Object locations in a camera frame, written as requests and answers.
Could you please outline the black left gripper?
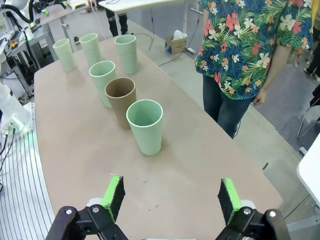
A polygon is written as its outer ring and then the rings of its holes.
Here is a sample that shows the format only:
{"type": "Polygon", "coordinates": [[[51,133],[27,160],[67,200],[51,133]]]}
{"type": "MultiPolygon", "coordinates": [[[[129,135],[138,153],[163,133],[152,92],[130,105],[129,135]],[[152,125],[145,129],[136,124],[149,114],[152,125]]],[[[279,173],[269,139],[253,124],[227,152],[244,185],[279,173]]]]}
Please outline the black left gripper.
{"type": "Polygon", "coordinates": [[[62,7],[67,7],[67,2],[65,0],[34,0],[33,10],[36,13],[43,12],[47,17],[49,16],[49,11],[47,7],[61,5],[62,7]]]}

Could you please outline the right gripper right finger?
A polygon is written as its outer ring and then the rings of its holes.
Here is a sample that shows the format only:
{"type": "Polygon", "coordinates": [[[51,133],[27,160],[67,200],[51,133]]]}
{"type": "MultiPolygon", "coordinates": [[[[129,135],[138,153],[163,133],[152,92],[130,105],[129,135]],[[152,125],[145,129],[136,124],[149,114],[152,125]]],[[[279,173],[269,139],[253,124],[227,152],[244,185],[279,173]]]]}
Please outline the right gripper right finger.
{"type": "Polygon", "coordinates": [[[244,206],[230,178],[223,178],[217,195],[225,227],[218,240],[290,240],[287,225],[278,209],[260,213],[250,206],[244,206]]]}

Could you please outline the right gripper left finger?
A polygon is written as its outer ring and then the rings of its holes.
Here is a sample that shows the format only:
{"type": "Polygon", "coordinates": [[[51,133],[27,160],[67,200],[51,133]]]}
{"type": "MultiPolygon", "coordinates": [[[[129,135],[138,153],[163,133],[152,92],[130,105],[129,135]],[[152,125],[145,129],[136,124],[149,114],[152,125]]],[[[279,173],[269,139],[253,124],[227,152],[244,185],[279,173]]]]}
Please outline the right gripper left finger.
{"type": "Polygon", "coordinates": [[[59,209],[46,236],[47,240],[124,240],[116,220],[125,197],[124,179],[113,176],[100,203],[90,203],[82,210],[73,206],[59,209]]]}

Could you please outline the person's left hand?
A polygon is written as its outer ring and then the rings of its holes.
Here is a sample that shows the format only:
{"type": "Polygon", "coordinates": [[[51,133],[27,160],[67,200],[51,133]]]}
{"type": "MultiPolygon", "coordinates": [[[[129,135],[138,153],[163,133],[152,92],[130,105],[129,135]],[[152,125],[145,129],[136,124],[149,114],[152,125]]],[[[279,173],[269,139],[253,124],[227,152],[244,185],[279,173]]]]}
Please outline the person's left hand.
{"type": "Polygon", "coordinates": [[[259,106],[263,105],[266,101],[266,96],[267,96],[267,90],[266,89],[261,89],[258,93],[258,95],[254,98],[253,105],[254,106],[259,106]]]}

